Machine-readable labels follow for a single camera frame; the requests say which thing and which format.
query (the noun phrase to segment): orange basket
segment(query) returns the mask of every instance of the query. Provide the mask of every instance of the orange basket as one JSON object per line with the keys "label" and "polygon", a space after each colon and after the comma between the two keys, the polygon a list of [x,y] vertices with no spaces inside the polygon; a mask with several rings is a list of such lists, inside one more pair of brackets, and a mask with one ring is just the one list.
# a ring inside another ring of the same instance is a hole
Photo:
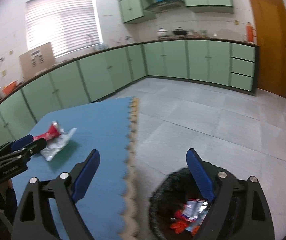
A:
{"label": "orange basket", "polygon": [[17,80],[10,83],[8,86],[3,88],[4,94],[8,95],[10,92],[12,92],[17,87]]}

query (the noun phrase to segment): black trash bag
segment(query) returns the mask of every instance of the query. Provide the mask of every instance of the black trash bag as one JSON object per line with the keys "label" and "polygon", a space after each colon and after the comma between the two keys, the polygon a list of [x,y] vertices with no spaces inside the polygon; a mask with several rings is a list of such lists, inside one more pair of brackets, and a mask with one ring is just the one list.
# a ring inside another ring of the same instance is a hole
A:
{"label": "black trash bag", "polygon": [[171,173],[150,198],[150,229],[159,240],[191,240],[191,232],[170,228],[174,213],[191,199],[204,199],[188,168]]}

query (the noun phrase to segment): window blind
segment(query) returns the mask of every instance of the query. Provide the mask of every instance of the window blind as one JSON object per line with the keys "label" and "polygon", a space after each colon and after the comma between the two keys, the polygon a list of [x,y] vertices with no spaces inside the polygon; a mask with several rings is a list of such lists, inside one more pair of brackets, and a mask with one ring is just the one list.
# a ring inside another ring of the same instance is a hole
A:
{"label": "window blind", "polygon": [[29,49],[51,42],[57,57],[102,43],[95,0],[31,0],[26,7]]}

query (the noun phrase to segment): cardboard box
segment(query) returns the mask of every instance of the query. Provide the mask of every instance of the cardboard box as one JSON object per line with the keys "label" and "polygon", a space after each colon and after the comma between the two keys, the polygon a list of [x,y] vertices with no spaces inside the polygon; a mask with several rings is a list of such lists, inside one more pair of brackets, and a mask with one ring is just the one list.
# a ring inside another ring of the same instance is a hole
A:
{"label": "cardboard box", "polygon": [[51,43],[46,43],[20,55],[24,80],[27,81],[55,64]]}

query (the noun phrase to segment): blue gripper pad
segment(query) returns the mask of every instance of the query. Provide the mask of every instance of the blue gripper pad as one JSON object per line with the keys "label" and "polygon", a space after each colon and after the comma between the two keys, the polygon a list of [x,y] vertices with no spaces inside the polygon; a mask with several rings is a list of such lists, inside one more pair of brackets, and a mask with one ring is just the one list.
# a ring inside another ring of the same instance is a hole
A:
{"label": "blue gripper pad", "polygon": [[203,168],[202,159],[194,149],[189,149],[187,151],[186,163],[202,196],[208,201],[212,202],[215,199],[215,194],[213,192],[213,181]]}
{"label": "blue gripper pad", "polygon": [[16,140],[11,145],[12,152],[22,149],[24,146],[30,144],[33,140],[34,140],[33,136],[30,135],[30,134],[26,135],[25,137],[23,137],[23,138],[21,138],[19,140]]}
{"label": "blue gripper pad", "polygon": [[100,154],[98,150],[95,150],[85,160],[83,169],[74,181],[74,192],[72,194],[72,199],[75,203],[84,198],[99,165]]}

